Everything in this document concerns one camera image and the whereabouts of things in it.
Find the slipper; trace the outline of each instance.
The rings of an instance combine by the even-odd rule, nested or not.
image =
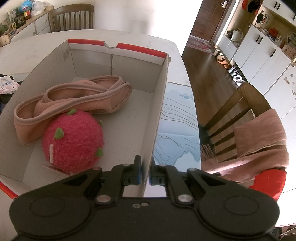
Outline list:
[[[234,76],[236,76],[236,75],[238,75],[239,73],[237,72],[237,71],[233,71],[231,74],[230,74],[230,76],[231,77],[234,77]]]
[[[241,81],[241,80],[242,80],[242,77],[241,77],[240,75],[236,75],[236,76],[234,76],[234,77],[232,78],[232,80],[233,80],[234,82]]]
[[[213,53],[213,55],[217,56],[218,53],[220,53],[220,49],[215,49],[215,52]]]
[[[217,59],[217,60],[222,60],[222,59],[225,59],[225,58],[224,58],[224,56],[222,56],[222,55],[217,55],[216,59]]]
[[[235,68],[234,68],[234,67],[231,67],[231,68],[228,70],[228,73],[232,73],[233,71],[235,71]]]
[[[21,144],[34,142],[42,136],[51,120],[72,109],[97,114],[113,113],[126,103],[131,92],[131,84],[116,75],[55,85],[16,106],[14,123],[17,137]]]
[[[228,64],[228,62],[223,58],[223,59],[221,59],[221,60],[218,60],[217,59],[217,62],[219,63],[219,64]]]
[[[237,81],[236,84],[237,86],[241,86],[241,84],[243,84],[245,81],[244,80],[240,80],[240,81]]]
[[[225,68],[225,69],[230,69],[231,67],[232,67],[231,64],[225,64],[225,65],[224,65],[224,68]]]

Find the pink knitted ball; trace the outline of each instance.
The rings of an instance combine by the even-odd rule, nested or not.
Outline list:
[[[93,167],[102,156],[103,129],[87,112],[71,110],[54,119],[42,140],[46,160],[53,144],[52,165],[65,173],[78,173]]]

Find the wooden chair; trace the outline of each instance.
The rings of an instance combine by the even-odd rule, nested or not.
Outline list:
[[[235,117],[233,117],[231,120],[229,120],[227,123],[225,123],[216,131],[214,131],[212,134],[209,134],[210,129],[214,127],[216,124],[218,124],[218,122],[224,116],[226,116],[239,101],[244,101],[247,107],[244,110],[242,110],[239,114],[237,114]],[[213,141],[213,137],[216,137],[218,134],[222,133],[226,129],[231,128],[232,125],[235,124],[238,120],[240,120],[248,111],[252,110],[254,117],[257,117],[269,109],[271,109],[271,107],[268,104],[267,100],[264,98],[264,96],[251,84],[247,82],[243,83],[239,88],[236,89],[232,96],[226,101],[226,103],[209,120],[209,122],[205,126],[199,126],[200,144],[209,144],[212,151],[215,153],[214,147],[217,147],[218,145],[221,145],[222,143],[225,143],[234,138],[234,131],[225,136],[222,136],[218,141]],[[216,156],[218,157],[235,149],[236,145],[234,143],[217,152]],[[235,155],[223,161],[232,160],[236,157],[237,156]]]
[[[59,7],[55,10],[52,10],[48,13],[49,25],[51,32],[59,32],[61,31],[61,20],[60,15],[63,15],[63,31],[65,30],[76,30],[81,29],[82,27],[82,12],[84,12],[83,16],[83,29],[86,28],[86,13],[89,12],[89,29],[93,29],[94,24],[94,7],[91,4],[79,3],[79,4],[71,4]],[[68,17],[68,24],[66,24],[66,14]]]

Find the white wall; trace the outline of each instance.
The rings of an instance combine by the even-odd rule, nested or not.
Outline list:
[[[9,0],[3,10],[24,0]],[[174,42],[183,53],[202,0],[47,0],[55,8],[94,5],[94,28],[149,34]]]

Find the plastic bag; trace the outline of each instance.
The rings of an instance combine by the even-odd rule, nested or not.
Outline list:
[[[36,16],[43,13],[44,8],[48,6],[48,4],[46,2],[35,1],[32,3],[32,6],[31,16]]]
[[[244,38],[244,34],[242,33],[242,30],[240,28],[233,31],[232,37],[230,40],[234,41],[234,42],[241,42]]]

